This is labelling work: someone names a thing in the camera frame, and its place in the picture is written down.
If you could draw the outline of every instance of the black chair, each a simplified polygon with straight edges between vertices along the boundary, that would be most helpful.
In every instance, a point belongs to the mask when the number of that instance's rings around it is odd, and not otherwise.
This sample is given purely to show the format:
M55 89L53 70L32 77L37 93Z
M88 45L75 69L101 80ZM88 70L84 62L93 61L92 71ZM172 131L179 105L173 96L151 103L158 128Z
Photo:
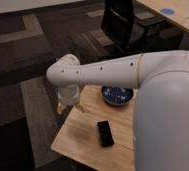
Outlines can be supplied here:
M164 22L164 19L154 14L144 20L135 17L134 6L132 0L105 0L101 28L123 54L131 49L141 48L145 44L148 30ZM137 12L147 11L142 7L136 7Z

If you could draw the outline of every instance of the bowl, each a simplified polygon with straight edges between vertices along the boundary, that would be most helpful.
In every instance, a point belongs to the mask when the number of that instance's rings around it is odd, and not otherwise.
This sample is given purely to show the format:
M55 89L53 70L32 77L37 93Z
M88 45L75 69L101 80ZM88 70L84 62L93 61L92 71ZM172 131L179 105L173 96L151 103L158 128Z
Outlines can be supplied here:
M106 87L101 89L103 99L110 105L121 106L127 104L133 97L132 89L120 87Z

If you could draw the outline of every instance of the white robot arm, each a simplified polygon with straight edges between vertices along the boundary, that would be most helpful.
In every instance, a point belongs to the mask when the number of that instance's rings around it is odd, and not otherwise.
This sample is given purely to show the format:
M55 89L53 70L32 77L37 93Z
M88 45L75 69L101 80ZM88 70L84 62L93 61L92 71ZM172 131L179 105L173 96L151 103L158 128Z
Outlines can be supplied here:
M70 88L75 96L76 85L140 88L134 111L136 171L189 171L189 51L82 66L67 55L48 69L47 77L62 94Z

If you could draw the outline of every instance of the desk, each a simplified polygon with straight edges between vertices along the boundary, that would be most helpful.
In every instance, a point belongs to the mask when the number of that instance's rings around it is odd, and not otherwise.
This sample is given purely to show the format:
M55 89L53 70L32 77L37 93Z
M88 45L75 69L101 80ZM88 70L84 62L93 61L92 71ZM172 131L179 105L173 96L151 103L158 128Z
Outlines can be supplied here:
M189 0L136 0L136 2L163 15L170 22L189 32ZM165 15L160 12L162 8L173 9L175 13Z
M99 86L81 93L85 112L73 108L56 136L52 150L97 170L134 171L132 116L134 98L122 107L106 105ZM115 144L103 148L97 122L108 120Z

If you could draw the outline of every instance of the floor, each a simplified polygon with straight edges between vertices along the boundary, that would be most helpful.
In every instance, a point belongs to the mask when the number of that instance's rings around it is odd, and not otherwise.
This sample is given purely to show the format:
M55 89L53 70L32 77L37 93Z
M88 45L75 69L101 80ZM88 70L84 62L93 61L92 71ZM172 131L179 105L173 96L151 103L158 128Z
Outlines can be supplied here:
M59 5L64 3L72 3L81 0L19 0L14 3L14 0L0 1L0 13L14 12L26 9Z
M24 30L22 16L33 14L42 29L42 38L47 40L44 42L48 42L52 49L51 59L73 53L82 64L91 63L97 58L115 54L114 44L100 29L103 8L103 0L87 0L24 13L0 15L0 35ZM7 16L12 16L13 22L2 21L2 18ZM12 42L12 45L11 41L9 44L14 50L17 44ZM4 52L10 53L5 50L7 45L8 42L0 42ZM24 53L29 51L30 46L28 47L24 49ZM15 52L15 55L22 54L20 51ZM9 68L8 71L4 63L0 67L0 79L4 78L3 83L0 82L0 170L92 170L51 151L51 142L70 109L62 115L57 113L55 88L44 76L49 62L53 61L46 61L43 56L43 63L38 65L39 58L32 63L31 57L23 56L24 60L19 63L21 70ZM9 66L16 65L15 62L17 60L11 60Z

